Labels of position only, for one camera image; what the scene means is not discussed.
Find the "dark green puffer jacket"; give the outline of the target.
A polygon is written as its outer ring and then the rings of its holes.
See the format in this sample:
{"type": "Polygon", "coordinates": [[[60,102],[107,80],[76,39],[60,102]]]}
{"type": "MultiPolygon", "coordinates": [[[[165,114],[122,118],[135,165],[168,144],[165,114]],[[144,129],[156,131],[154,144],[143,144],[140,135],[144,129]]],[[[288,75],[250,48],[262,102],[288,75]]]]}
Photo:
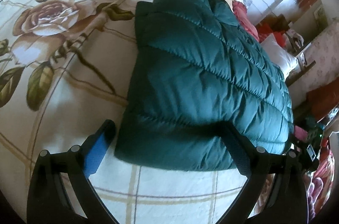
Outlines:
{"type": "Polygon", "coordinates": [[[136,6],[139,53],[115,156],[179,171],[234,167],[226,122],[281,154],[293,131],[283,72],[224,0],[153,0],[136,6]]]}

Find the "red clothes pile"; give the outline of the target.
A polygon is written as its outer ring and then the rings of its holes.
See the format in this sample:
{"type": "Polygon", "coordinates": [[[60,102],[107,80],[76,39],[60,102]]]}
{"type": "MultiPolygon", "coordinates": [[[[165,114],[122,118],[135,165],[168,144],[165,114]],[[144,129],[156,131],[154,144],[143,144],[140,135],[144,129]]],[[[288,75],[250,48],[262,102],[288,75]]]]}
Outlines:
{"type": "Polygon", "coordinates": [[[278,16],[269,15],[256,25],[259,42],[262,43],[273,34],[276,42],[281,48],[286,46],[286,38],[283,36],[289,29],[288,22],[283,14],[278,16]]]}

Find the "red frilled pillow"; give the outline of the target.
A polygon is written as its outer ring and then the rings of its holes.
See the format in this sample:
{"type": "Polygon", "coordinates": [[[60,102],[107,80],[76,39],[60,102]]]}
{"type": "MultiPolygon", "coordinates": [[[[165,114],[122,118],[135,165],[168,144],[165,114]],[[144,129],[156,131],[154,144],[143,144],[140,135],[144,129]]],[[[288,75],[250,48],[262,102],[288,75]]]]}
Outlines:
{"type": "Polygon", "coordinates": [[[241,24],[245,31],[259,42],[260,39],[258,37],[257,29],[248,19],[245,5],[239,1],[232,1],[232,7],[233,13],[235,14],[239,24],[241,24]]]}

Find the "white pillow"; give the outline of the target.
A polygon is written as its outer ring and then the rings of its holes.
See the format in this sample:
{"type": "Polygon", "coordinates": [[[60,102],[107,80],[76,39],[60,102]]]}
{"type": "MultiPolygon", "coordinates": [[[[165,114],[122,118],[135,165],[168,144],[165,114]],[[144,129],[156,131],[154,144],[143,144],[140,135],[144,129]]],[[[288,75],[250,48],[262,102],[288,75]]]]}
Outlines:
{"type": "Polygon", "coordinates": [[[265,40],[261,42],[261,46],[268,54],[270,60],[280,67],[284,75],[284,80],[286,80],[294,68],[298,66],[297,58],[279,46],[274,34],[268,35],[265,40]]]}

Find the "floral cream bed quilt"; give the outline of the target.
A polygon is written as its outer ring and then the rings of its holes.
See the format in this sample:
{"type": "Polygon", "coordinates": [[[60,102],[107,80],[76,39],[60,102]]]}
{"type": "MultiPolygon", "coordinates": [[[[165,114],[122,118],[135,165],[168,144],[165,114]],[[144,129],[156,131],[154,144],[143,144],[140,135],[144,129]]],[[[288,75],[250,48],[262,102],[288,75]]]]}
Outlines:
{"type": "MultiPolygon", "coordinates": [[[[1,192],[22,221],[42,150],[65,152],[106,119],[121,123],[135,24],[112,21],[98,6],[132,14],[139,1],[152,0],[1,0],[1,192]]],[[[216,223],[245,180],[237,170],[136,166],[113,147],[90,176],[121,223],[216,223]]]]}

